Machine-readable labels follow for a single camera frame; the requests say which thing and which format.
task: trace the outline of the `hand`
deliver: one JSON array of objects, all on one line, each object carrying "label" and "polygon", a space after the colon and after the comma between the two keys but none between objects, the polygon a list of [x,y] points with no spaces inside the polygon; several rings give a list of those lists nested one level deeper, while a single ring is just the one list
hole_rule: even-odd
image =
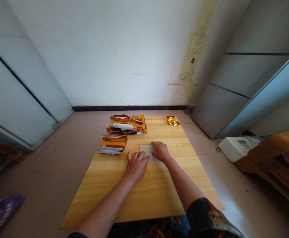
[{"label": "hand", "polygon": [[130,179],[134,184],[140,178],[142,178],[147,169],[147,162],[150,159],[150,156],[142,158],[144,156],[144,153],[144,151],[136,152],[131,158],[131,151],[129,151],[127,155],[128,166],[124,177]]},{"label": "hand", "polygon": [[155,152],[152,152],[152,155],[155,156],[159,161],[165,163],[172,158],[168,152],[166,144],[163,144],[163,142],[160,141],[152,141],[151,144],[154,145],[156,149]]}]

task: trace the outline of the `gold paper ingot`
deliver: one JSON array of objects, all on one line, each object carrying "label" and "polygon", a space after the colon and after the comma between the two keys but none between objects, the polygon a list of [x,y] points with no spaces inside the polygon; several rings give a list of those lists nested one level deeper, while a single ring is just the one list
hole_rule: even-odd
[{"label": "gold paper ingot", "polygon": [[175,121],[175,116],[166,116],[166,118],[167,118],[167,122],[171,126],[178,126],[180,124],[178,121]]}]

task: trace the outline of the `refrigerator door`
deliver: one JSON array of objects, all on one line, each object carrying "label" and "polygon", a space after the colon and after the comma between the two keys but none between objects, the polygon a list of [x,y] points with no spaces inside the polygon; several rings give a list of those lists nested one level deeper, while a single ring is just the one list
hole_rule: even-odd
[{"label": "refrigerator door", "polygon": [[248,98],[209,84],[192,114],[192,119],[213,139],[248,101]]},{"label": "refrigerator door", "polygon": [[289,53],[289,0],[252,0],[226,52]]},{"label": "refrigerator door", "polygon": [[289,60],[289,56],[224,55],[212,84],[252,98]]}]

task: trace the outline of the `forearm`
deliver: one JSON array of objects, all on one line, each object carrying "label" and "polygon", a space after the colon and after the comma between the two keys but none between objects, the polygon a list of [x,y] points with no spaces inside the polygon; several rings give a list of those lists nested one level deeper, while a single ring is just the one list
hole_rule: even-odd
[{"label": "forearm", "polygon": [[87,237],[107,237],[115,218],[134,183],[122,178],[76,228]]},{"label": "forearm", "polygon": [[170,172],[175,189],[182,202],[184,210],[187,211],[188,207],[197,199],[205,197],[202,191],[196,186],[178,163],[170,158],[165,162],[165,165]]}]

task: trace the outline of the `white box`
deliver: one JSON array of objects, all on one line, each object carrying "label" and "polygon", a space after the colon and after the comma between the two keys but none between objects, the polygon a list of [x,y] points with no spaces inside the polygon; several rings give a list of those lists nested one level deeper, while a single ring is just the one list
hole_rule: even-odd
[{"label": "white box", "polygon": [[249,150],[254,148],[245,137],[226,137],[218,144],[218,147],[232,163],[245,157]]}]

